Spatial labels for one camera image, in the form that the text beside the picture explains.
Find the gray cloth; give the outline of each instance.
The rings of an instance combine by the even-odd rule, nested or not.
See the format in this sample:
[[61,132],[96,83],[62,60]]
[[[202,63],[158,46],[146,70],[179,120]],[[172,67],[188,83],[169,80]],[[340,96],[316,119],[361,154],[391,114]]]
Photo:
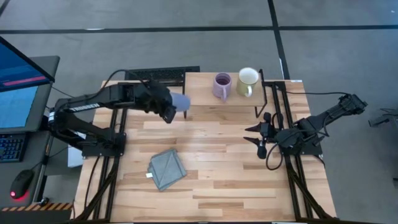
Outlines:
[[160,191],[164,191],[187,175],[175,149],[152,156],[148,172],[152,173],[155,185]]

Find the computer monitor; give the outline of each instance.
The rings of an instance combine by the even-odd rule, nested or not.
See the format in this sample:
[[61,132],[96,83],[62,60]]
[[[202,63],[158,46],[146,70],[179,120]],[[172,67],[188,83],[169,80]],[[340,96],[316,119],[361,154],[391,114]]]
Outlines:
[[0,92],[50,82],[54,82],[54,77],[0,37]]

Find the white mug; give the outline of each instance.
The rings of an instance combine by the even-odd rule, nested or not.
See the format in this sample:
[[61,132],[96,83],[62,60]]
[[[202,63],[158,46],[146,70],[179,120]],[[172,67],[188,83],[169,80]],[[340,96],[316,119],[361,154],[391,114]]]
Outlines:
[[253,88],[259,80],[259,73],[253,68],[242,68],[239,71],[239,80],[236,91],[246,97],[253,94]]

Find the concrete floor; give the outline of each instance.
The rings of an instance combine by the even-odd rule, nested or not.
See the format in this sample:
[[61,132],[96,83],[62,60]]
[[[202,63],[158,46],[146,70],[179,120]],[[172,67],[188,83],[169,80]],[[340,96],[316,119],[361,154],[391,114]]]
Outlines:
[[[280,26],[398,24],[395,0],[275,0],[275,8]],[[271,24],[267,1],[260,0],[11,0],[0,17],[1,30]],[[28,56],[59,55],[55,86],[76,96],[95,92],[118,68],[199,65],[203,72],[237,72],[250,66],[263,68],[266,78],[282,78],[274,33],[268,30],[2,36]],[[398,177],[397,131],[388,124],[368,126],[379,108],[398,106],[398,30],[282,31],[281,36],[291,79],[303,80],[307,91],[346,91],[369,103],[362,115],[330,125],[331,137],[322,144],[338,216],[398,223],[392,181]],[[49,106],[60,97],[52,91]],[[312,113],[337,98],[308,96]],[[89,121],[92,113],[83,117]],[[72,182],[78,174],[53,177],[57,180],[49,181],[46,193],[56,195],[59,181]],[[63,192],[72,200],[75,189]]]

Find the keyboard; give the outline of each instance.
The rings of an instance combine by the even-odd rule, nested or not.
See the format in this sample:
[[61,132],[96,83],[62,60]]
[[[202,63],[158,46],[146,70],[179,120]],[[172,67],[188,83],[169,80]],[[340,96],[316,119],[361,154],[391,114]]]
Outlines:
[[[182,86],[183,76],[186,72],[200,72],[199,66],[172,67],[172,68],[148,68],[130,70],[137,74],[140,79],[153,79],[168,86]],[[135,75],[126,73],[125,80],[137,80]]]
[[0,162],[22,161],[26,140],[26,134],[0,134]]

